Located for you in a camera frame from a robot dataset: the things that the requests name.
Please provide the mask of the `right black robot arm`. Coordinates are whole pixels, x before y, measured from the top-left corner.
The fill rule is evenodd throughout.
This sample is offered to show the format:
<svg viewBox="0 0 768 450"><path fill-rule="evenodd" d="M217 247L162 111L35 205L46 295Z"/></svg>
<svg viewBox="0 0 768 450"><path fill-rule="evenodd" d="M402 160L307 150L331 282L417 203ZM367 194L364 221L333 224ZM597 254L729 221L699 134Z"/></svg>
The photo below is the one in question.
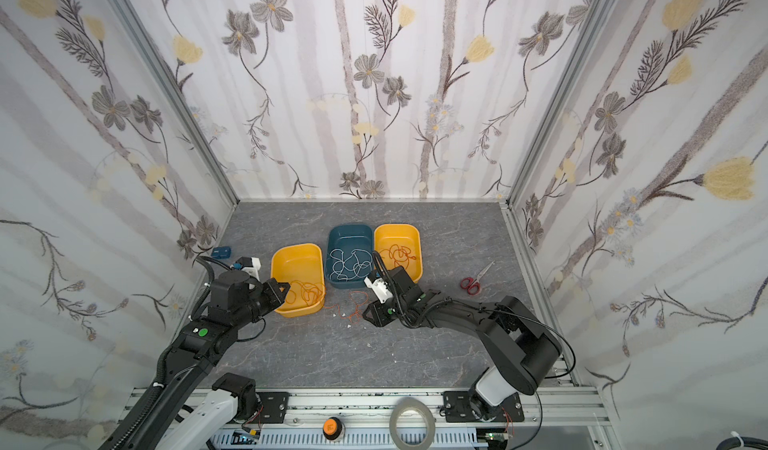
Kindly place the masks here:
<svg viewBox="0 0 768 450"><path fill-rule="evenodd" d="M559 333L515 297L472 303L422 290L403 267L387 269L377 252L372 265L364 283L375 299L364 310L364 320L378 328L398 321L411 330L457 331L478 338L490 356L492 366L469 389L443 393L446 421L522 421L514 409L519 397L537 394L569 346Z"/></svg>

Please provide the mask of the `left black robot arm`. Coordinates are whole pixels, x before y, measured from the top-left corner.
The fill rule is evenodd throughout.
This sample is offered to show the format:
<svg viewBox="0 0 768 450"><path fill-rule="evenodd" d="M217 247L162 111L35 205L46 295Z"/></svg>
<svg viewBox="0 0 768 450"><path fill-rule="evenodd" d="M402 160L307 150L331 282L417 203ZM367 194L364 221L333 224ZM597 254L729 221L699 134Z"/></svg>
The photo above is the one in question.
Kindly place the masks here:
<svg viewBox="0 0 768 450"><path fill-rule="evenodd" d="M151 385L103 449L156 448L198 384L239 341L239 331L282 306L291 288L273 278L259 281L253 259L241 258L220 274L213 267L222 262L208 256L195 261L207 281L190 321L161 353Z"/></svg>

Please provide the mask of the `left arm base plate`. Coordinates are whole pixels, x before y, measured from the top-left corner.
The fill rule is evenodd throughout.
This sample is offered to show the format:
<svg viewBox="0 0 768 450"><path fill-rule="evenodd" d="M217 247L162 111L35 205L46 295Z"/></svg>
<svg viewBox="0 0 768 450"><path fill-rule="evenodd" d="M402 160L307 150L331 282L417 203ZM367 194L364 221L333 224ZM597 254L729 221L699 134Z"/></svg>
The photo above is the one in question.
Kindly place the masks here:
<svg viewBox="0 0 768 450"><path fill-rule="evenodd" d="M289 396L288 392L257 391L246 406L249 413L244 420L244 425L283 424L288 410Z"/></svg>

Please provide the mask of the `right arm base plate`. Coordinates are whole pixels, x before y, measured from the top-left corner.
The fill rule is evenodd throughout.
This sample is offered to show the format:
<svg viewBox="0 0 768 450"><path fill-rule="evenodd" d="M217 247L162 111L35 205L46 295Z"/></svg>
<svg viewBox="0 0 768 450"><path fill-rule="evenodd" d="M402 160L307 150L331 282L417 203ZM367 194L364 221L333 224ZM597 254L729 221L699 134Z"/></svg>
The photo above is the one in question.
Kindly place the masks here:
<svg viewBox="0 0 768 450"><path fill-rule="evenodd" d="M445 391L439 414L448 423L520 423L525 420L520 395L515 392L492 406L468 390Z"/></svg>

